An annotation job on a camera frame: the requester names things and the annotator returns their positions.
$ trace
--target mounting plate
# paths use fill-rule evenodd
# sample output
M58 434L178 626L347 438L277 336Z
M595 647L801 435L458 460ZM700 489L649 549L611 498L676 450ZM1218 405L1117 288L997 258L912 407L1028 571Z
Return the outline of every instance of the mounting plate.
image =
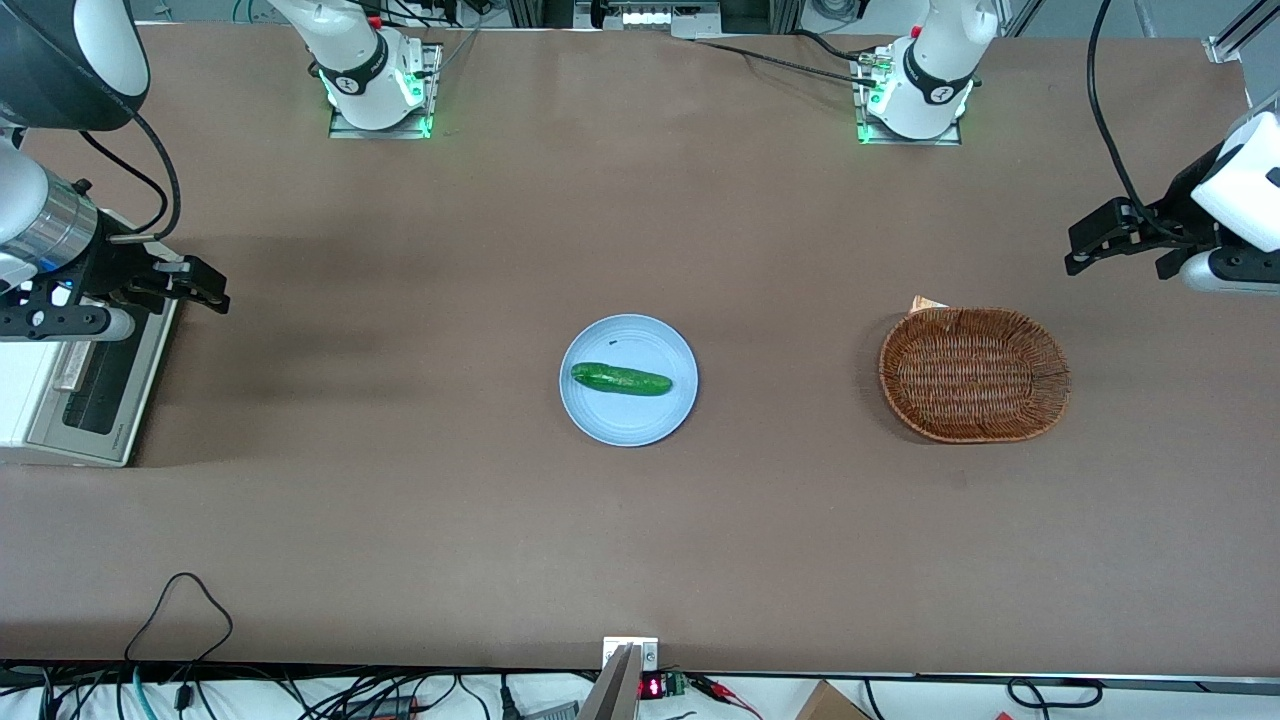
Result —
M609 635L604 638L604 651L600 653L600 667L609 664L609 659L622 644L637 644L643 650L645 673L658 669L658 638L636 638L628 635Z

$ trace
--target red digital display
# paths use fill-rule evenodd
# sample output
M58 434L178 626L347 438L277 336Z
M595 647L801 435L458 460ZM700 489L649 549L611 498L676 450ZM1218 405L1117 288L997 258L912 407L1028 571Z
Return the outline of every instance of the red digital display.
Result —
M645 673L640 679L640 687L637 688L636 697L640 700L658 700L667 697L666 688L662 682L662 673Z

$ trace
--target black label band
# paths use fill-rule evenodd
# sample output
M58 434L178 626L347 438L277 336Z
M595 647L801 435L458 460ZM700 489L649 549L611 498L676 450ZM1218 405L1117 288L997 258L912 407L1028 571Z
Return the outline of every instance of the black label band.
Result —
M906 72L906 79L911 81L911 85L920 88L920 94L924 95L924 101L929 105L946 105L952 97L956 96L956 94L969 85L969 79L973 77L973 73L969 73L960 79L947 82L931 76L920 69L919 63L915 61L914 42L906 47L906 53L902 55L902 69Z
M364 64L340 72L319 65L325 79L329 81L329 85L338 88L338 92L343 95L364 95L369 81L381 74L383 69L387 68L387 38L378 33L374 37L378 38L378 47L374 49L372 56L365 60Z

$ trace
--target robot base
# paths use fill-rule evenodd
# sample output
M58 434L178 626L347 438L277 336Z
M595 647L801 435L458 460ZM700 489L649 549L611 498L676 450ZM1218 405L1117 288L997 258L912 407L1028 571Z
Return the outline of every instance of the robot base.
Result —
M960 145L960 115L964 114L964 105L960 106L960 113L946 132L928 140L902 137L888 129L884 120L868 111L869 105L879 101L877 94L881 92L887 74L892 70L890 58L892 58L892 46L883 46L876 49L876 65L867 67L858 60L849 61L849 72L855 78L870 78L879 83L877 87L854 83L854 118L858 120L858 142L863 145L932 145L943 147Z
M435 122L435 96L440 86L442 45L438 42L424 44L421 40L407 38L412 50L408 54L408 72L401 74L397 81L404 91L406 97L421 105L411 110L404 119L383 129L361 129L347 122L338 111L337 105L330 100L333 115L329 118L329 137L346 140L425 140L431 137L431 126ZM419 78L415 73L424 73Z

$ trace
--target light blue plate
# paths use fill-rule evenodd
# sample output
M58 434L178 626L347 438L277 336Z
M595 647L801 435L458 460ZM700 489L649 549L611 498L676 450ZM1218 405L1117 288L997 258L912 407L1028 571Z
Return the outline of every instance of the light blue plate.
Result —
M658 397L590 389L570 373L579 363L604 363L671 378ZM698 361L685 338L648 315L613 315L591 324L568 346L561 363L561 400L584 433L618 447L639 447L669 436L698 397Z

